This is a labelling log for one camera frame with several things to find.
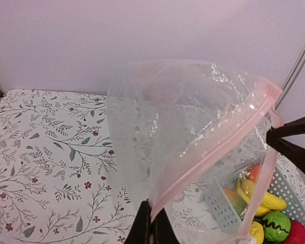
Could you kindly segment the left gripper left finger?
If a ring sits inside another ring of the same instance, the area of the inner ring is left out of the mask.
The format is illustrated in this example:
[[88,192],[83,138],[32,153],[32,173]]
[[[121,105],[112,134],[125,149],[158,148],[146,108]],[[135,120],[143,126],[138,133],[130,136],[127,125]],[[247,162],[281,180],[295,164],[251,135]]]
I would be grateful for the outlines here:
[[149,201],[142,201],[124,244],[148,244],[151,236],[151,207]]

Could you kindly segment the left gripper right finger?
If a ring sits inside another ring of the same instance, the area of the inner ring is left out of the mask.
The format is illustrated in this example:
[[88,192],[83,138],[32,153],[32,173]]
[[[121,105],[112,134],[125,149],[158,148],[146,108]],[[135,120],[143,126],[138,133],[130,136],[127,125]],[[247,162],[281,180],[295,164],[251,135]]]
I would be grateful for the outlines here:
[[164,208],[152,222],[152,238],[153,244],[179,244]]

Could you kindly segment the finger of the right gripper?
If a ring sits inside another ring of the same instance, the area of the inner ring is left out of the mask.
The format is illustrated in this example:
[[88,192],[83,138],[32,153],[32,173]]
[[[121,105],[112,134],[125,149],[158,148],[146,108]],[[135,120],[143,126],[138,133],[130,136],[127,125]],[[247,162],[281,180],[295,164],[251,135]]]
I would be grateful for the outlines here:
[[288,136],[301,134],[305,134],[305,117],[286,123],[278,128],[272,127],[266,133],[266,143],[289,159],[305,174],[305,148],[284,139]]

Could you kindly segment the yellow toy banana bunch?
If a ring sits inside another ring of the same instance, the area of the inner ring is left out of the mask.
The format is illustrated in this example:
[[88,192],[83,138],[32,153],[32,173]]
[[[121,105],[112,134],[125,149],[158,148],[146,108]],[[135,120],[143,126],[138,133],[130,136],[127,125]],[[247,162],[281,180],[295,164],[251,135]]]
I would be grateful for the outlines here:
[[[254,194],[255,186],[256,184],[253,181],[247,178],[240,178],[236,182],[235,191],[246,202],[246,204],[249,205]],[[282,211],[286,208],[287,202],[285,200],[266,192],[255,216],[263,217],[271,211]]]

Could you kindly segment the green toy watermelon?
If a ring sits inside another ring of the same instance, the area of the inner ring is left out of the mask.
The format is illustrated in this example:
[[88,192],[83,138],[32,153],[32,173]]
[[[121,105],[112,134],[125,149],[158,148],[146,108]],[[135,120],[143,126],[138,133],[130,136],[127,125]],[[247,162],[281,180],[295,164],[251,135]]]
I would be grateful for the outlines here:
[[282,212],[270,212],[262,218],[260,224],[264,230],[264,238],[268,242],[283,242],[290,234],[291,221]]

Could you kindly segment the clear zip top bag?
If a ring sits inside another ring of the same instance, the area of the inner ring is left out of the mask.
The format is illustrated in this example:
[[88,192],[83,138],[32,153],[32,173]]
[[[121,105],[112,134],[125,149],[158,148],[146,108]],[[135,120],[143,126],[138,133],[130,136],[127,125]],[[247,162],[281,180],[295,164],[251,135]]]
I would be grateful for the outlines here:
[[204,242],[256,243],[251,223],[278,156],[265,133],[282,124],[275,111],[281,93],[266,78],[206,61],[133,62],[116,73],[107,93],[108,127],[136,214],[149,201],[150,243],[155,217],[164,208],[169,218],[172,203],[193,181],[211,185],[235,166],[264,157],[238,231],[195,234]]

